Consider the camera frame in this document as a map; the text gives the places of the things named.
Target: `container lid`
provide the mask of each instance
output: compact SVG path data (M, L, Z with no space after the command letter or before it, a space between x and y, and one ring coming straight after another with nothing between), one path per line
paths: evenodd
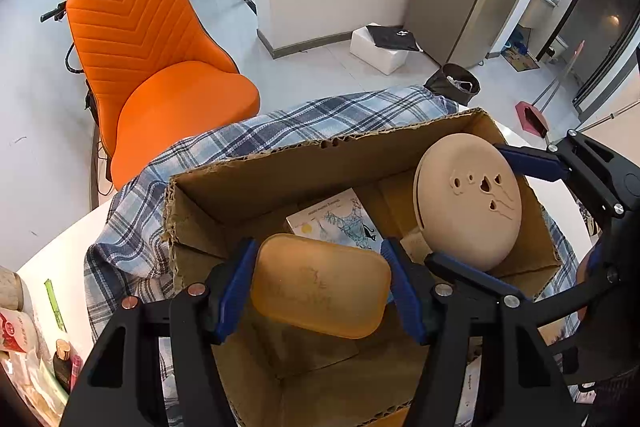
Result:
M279 233L258 251L251 300L276 321L361 339L380 325L390 283L378 252Z
M71 346L62 339L56 340L56 353L60 360L68 360L71 353Z

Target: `white table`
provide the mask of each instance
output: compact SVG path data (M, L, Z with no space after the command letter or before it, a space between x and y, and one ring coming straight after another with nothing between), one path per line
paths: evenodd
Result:
M510 145L528 146L520 136L497 123ZM545 182L527 178L540 203L553 217L574 248L578 261L591 249L591 240L574 198L562 182ZM37 316L42 338L50 353L55 350L57 339L68 339L82 360L86 360L93 347L89 318L84 299L83 261L87 248L93 244L106 222L111 201L103 203L93 212L69 227L22 268L22 278L31 297L31 306L26 298L26 310ZM58 329L49 305L44 282L51 279L60 312L68 334Z
M40 340L50 355L58 339L71 342L83 362L94 347L84 299L84 254L104 228L110 204L109 199L71 225L18 270L26 287L24 310L36 317ZM47 279L53 284L66 333L58 329L51 310L44 286Z

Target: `blue plaid cloth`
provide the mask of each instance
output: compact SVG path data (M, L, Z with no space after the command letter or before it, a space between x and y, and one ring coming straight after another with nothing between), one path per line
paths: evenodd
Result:
M401 127L457 111L455 102L421 86L394 87L303 103L174 144L114 196L104 231L87 251L84 288L94 339L124 296L149 302L174 294L168 245L161 239L164 190L173 174L306 140ZM544 214L562 260L545 297L574 285L577 261L558 226ZM569 320L567 332L574 328ZM162 341L161 354L162 377L167 378L172 374L168 342ZM171 389L165 390L167 395L171 397Z

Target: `book cover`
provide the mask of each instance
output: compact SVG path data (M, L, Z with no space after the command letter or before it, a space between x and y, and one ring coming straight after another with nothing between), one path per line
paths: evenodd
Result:
M352 188L287 217L296 235L380 253L383 238Z

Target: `floor mat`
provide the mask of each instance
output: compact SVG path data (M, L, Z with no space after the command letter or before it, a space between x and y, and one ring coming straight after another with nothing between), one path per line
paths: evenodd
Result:
M507 59L507 62L513 66L516 71L529 71L539 70L540 66L536 64L536 61L531 55L523 55L518 52L513 46L508 50L502 52L502 56Z

